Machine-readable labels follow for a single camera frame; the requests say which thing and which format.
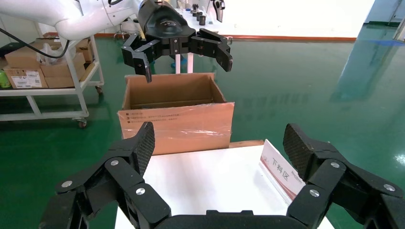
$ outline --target plastic bag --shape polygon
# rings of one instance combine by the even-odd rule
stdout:
[[[63,52],[63,47],[58,48],[57,50],[53,50],[52,47],[48,43],[43,44],[43,48],[41,49],[42,52],[51,55],[51,56],[59,56]],[[66,52],[70,53],[71,58],[75,57],[76,52]],[[37,52],[37,61],[42,65],[54,65],[64,61],[66,58],[65,56],[55,59],[44,56]]]

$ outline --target printed label on box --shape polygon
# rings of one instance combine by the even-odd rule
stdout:
[[[26,71],[26,76],[12,76],[17,88],[42,87],[41,78],[36,71]]]

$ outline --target small black container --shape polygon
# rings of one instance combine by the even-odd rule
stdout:
[[[201,15],[199,22],[200,22],[200,25],[205,25],[205,16]]]
[[[200,20],[200,17],[203,15],[203,12],[198,12],[197,13],[197,21],[199,21]]]

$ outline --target black cable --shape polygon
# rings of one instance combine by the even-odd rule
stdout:
[[[112,0],[108,0],[108,3],[110,4],[110,5],[115,5],[115,4],[118,4],[118,3],[120,3],[120,2],[122,2],[122,0],[116,0],[116,1],[114,1],[114,2],[111,2]]]
[[[51,56],[51,55],[48,55],[48,54],[46,54],[46,53],[44,53],[44,52],[42,52],[42,51],[40,51],[40,50],[38,50],[38,49],[32,47],[31,45],[29,45],[29,44],[27,44],[26,42],[24,42],[24,41],[18,39],[16,36],[12,35],[11,33],[5,31],[5,30],[2,29],[2,28],[0,28],[0,32],[6,34],[7,36],[9,36],[9,37],[13,38],[14,40],[16,40],[16,41],[20,42],[21,44],[23,44],[24,46],[27,46],[28,48],[30,48],[30,49],[32,49],[32,50],[34,50],[34,51],[36,51],[36,52],[38,52],[38,53],[40,53],[40,54],[46,56],[46,57],[55,58],[55,59],[59,59],[59,58],[61,58],[61,57],[64,56],[64,54],[65,54],[66,51],[67,51],[67,48],[69,47],[69,42],[70,42],[69,40],[66,42],[66,47],[64,48],[63,52],[62,52],[59,56]]]

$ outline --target white sign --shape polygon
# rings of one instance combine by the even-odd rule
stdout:
[[[298,172],[267,139],[260,162],[269,180],[283,196],[285,202],[290,204],[305,186],[304,181],[298,177]]]
[[[42,87],[41,78],[36,71],[26,71],[26,76],[12,76],[12,80],[17,88]]]

